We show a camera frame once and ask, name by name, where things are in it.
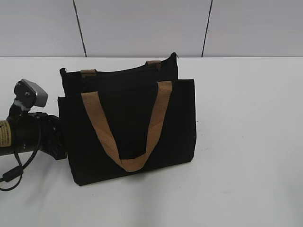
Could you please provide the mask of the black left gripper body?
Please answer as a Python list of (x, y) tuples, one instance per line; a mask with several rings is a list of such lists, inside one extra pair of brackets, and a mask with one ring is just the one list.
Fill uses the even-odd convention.
[(59, 117), (42, 112), (38, 112), (37, 117), (42, 133), (39, 149), (55, 160), (66, 159), (67, 148)]

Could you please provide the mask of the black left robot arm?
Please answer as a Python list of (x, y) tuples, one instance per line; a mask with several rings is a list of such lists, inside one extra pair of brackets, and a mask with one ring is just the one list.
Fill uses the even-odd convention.
[(0, 154), (2, 156), (38, 150), (52, 156), (55, 160), (67, 157), (60, 120), (46, 113), (28, 113), (10, 116), (0, 122)]

